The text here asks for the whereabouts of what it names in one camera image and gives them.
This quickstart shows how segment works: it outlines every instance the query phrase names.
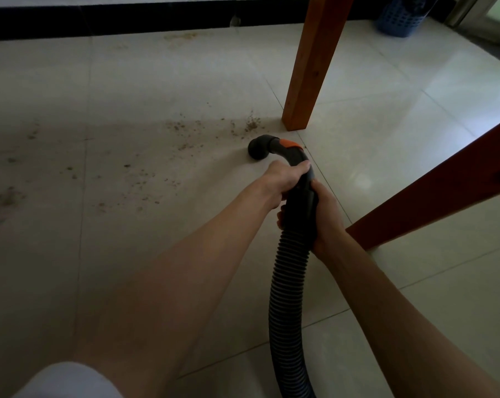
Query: person's left arm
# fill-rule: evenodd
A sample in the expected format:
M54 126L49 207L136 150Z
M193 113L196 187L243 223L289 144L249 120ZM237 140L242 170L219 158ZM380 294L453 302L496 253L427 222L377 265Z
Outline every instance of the person's left arm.
M177 372L219 304L266 215L309 170L274 161L221 213L119 289L75 360L125 398L154 397Z

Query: black curved tube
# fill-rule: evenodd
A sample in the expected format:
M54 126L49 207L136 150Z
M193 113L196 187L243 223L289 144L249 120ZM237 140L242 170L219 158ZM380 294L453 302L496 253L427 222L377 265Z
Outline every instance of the black curved tube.
M248 145L256 160L268 153L283 156L291 166L307 159L303 148L288 140L261 135ZM307 374L301 339L303 281L316 236L318 197L310 187L311 168L289 192L268 307L268 336L274 373L283 398L316 398Z

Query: blue trash can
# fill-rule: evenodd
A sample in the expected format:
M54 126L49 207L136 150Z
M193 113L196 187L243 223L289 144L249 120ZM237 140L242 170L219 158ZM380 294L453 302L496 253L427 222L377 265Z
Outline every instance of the blue trash can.
M438 0L392 0L387 4L375 26L390 36L405 38L421 24Z

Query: person's right arm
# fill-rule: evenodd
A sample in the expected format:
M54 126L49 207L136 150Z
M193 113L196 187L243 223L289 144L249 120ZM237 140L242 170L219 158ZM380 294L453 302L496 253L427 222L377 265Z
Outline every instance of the person's right arm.
M500 385L399 292L346 233L336 198L313 182L318 238L326 264L366 335L396 397L499 397Z

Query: person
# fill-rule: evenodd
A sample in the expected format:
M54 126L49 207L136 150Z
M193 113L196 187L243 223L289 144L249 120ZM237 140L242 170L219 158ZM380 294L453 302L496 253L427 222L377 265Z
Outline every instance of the person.
M309 170L274 161L217 216L162 253L109 299L73 361L37 374L15 397L160 396L206 326L271 210ZM313 253L350 305L396 397L499 397L500 385L406 300L318 194ZM278 213L281 226L282 211Z

